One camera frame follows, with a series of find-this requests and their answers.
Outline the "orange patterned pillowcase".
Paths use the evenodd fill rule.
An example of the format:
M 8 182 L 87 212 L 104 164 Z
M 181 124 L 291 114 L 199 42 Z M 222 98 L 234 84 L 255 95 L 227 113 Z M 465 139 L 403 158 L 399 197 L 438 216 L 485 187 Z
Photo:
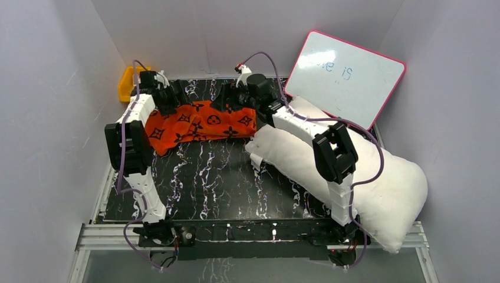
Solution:
M 149 142 L 163 156 L 179 143 L 228 138 L 247 138 L 256 133 L 256 112 L 250 108 L 220 112 L 210 101 L 183 105 L 175 114 L 162 116 L 154 110 L 145 126 Z

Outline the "white pillow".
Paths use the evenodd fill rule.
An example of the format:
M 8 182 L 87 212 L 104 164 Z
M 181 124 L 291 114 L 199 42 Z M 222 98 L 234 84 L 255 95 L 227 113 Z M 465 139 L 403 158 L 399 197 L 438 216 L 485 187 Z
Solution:
M 251 160 L 273 165 L 330 207 L 327 182 L 315 168 L 311 146 L 295 135 L 269 125 L 245 146 Z M 396 254 L 427 198 L 427 180 L 415 163 L 383 151 L 384 168 L 373 182 L 356 186 L 354 208 L 364 230 L 385 251 Z

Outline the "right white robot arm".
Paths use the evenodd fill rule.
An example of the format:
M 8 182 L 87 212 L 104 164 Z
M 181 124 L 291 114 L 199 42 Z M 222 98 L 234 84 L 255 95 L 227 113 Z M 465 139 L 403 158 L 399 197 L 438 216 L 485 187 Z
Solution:
M 355 237 L 351 186 L 358 155 L 345 124 L 325 125 L 292 113 L 284 99 L 272 94 L 263 74 L 251 74 L 245 82 L 223 84 L 210 106 L 220 112 L 254 109 L 266 124 L 308 144 L 314 153 L 314 169 L 327 182 L 331 217 L 338 223 L 332 228 L 333 239 L 347 244 Z

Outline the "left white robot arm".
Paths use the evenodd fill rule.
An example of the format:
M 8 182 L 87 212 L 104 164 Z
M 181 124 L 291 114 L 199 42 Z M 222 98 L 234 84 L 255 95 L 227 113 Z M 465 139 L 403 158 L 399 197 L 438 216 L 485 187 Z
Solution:
M 147 121 L 155 110 L 160 115 L 175 114 L 189 99 L 180 83 L 170 83 L 163 71 L 144 70 L 133 74 L 136 86 L 123 115 L 104 129 L 110 163 L 119 173 L 119 181 L 129 184 L 137 199 L 141 227 L 134 233 L 156 245 L 168 246 L 177 231 L 166 215 L 152 176 L 154 148 L 146 133 Z

